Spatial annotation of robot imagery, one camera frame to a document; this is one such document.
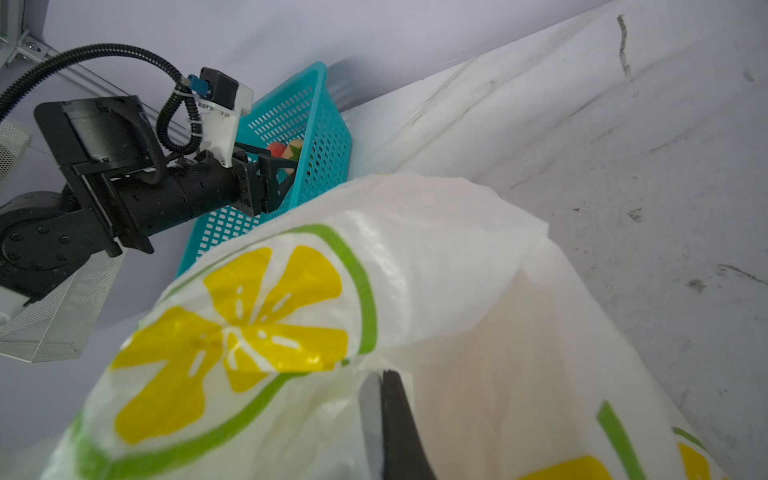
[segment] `green lime outline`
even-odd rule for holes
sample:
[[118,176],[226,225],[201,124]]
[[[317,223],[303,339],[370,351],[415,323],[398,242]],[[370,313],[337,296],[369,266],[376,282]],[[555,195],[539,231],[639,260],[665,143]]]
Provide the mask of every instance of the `green lime outline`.
[[645,472],[640,466],[640,460],[632,447],[632,441],[609,401],[603,402],[596,418],[608,437],[608,441],[616,450],[627,478],[629,480],[646,480]]
[[[286,230],[278,233],[283,235],[287,233],[311,233],[320,237],[343,263],[355,283],[357,294],[360,300],[360,313],[362,318],[362,329],[360,336],[360,348],[358,355],[369,353],[376,347],[378,339],[378,320],[376,316],[376,302],[373,299],[373,291],[368,280],[365,269],[355,257],[352,250],[344,243],[339,234],[320,223],[304,225],[301,227]],[[200,272],[180,283],[171,290],[163,300],[173,295],[181,288],[186,286],[192,280],[210,272],[213,268],[221,265],[223,261],[231,258],[239,252],[251,248],[253,244],[246,245],[224,258],[218,260],[214,265],[207,266]],[[146,478],[160,473],[171,472],[184,465],[189,465],[198,458],[202,457],[210,450],[215,449],[234,438],[243,431],[257,416],[266,408],[272,398],[280,391],[285,382],[289,379],[305,376],[308,373],[280,373],[261,392],[251,400],[235,416],[222,423],[218,427],[201,433],[200,435],[177,443],[171,447],[160,449],[155,452],[137,453],[126,455],[118,460],[110,460],[103,450],[88,438],[83,430],[82,411],[75,417],[71,426],[70,441],[74,448],[75,470],[87,480],[121,480],[130,478]]]
[[672,427],[672,433],[674,433],[675,435],[679,435],[679,436],[683,437],[688,442],[693,443],[694,445],[696,445],[700,449],[702,449],[705,452],[709,453],[707,451],[707,447],[704,446],[704,444],[701,442],[701,440],[697,439],[696,437],[694,437],[690,433],[686,432],[685,430],[681,429],[680,427]]

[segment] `metal perforated panel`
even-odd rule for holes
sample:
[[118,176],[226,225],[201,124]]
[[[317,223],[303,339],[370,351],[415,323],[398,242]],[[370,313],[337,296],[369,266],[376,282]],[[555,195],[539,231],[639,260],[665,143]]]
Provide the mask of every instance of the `metal perforated panel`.
[[29,146],[32,135],[14,121],[0,122],[0,185]]
[[0,336],[0,355],[27,362],[78,358],[124,257],[92,255],[56,290],[8,322]]

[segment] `blue connector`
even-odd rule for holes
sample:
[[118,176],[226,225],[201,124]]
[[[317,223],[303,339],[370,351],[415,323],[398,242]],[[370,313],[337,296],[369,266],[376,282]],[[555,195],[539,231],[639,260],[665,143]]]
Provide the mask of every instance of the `blue connector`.
[[208,85],[207,81],[200,80],[195,75],[190,75],[187,78],[189,79],[188,87],[190,88],[190,90],[192,90],[193,92],[195,92],[196,94],[200,95],[203,98],[208,96],[209,85]]

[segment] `black cylinder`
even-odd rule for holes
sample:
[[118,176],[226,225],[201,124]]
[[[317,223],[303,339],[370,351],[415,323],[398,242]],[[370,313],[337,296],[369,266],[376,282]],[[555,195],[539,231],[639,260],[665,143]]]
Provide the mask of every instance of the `black cylinder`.
[[217,162],[199,167],[170,167],[159,185],[137,176],[115,180],[128,214],[142,237],[175,227],[237,201],[237,181]]

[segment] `lemon print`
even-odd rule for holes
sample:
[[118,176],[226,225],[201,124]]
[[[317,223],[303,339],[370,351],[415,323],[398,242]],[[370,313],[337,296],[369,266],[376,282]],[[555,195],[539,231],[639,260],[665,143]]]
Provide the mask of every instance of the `lemon print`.
[[[155,373],[119,409],[114,431],[126,445],[143,445],[166,435],[175,443],[110,458],[88,437],[84,420],[88,416],[80,414],[71,440],[81,476],[146,478],[193,462],[233,440],[286,381],[333,369],[350,354],[373,349],[376,307],[366,272],[351,249],[324,225],[299,227],[276,237],[291,234],[300,236],[291,237],[287,245],[265,239],[230,253],[161,300],[176,304],[124,344],[108,373],[156,366],[144,370]],[[359,309],[345,311],[347,318],[357,318],[358,326],[352,330],[349,323],[322,314],[324,303],[342,300],[347,303],[331,308]],[[314,310],[302,313],[307,307]],[[221,372],[217,375],[224,383],[207,382],[214,372]],[[212,392],[210,385],[217,390]],[[247,402],[240,411],[221,413],[216,407],[221,396],[238,395],[245,395]],[[211,419],[226,414],[230,416],[223,423],[208,431],[200,433],[198,426],[192,436],[179,436],[186,428],[200,422],[210,425]]]

